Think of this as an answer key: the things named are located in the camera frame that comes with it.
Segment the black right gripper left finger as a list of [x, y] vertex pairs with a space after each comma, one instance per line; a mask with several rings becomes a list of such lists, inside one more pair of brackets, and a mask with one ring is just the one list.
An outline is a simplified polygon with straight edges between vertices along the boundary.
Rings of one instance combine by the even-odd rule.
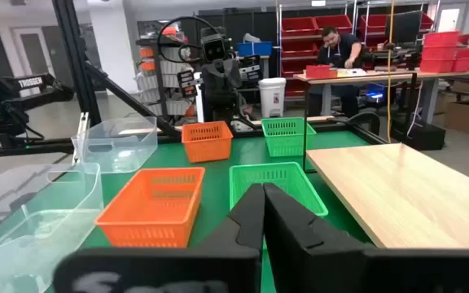
[[265, 192], [252, 184], [221, 223], [197, 248], [203, 250], [261, 250], [263, 247]]

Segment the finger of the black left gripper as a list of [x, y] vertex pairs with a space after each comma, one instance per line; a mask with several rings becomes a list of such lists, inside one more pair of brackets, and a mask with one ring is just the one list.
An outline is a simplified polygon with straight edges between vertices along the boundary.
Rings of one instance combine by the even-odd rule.
[[241, 86], [239, 63], [236, 60], [222, 60], [220, 101], [225, 105], [238, 107], [240, 104], [237, 89]]
[[203, 98], [205, 102], [212, 107], [219, 107], [221, 105], [221, 97], [219, 94], [222, 82], [221, 69], [221, 60], [214, 60], [211, 63], [203, 65], [201, 68], [201, 77], [204, 82]]

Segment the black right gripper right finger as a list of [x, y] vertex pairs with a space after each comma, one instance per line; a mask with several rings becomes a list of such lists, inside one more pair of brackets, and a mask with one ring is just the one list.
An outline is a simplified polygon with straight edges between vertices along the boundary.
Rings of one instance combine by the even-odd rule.
[[265, 183], [264, 234], [277, 292], [359, 292], [364, 243]]

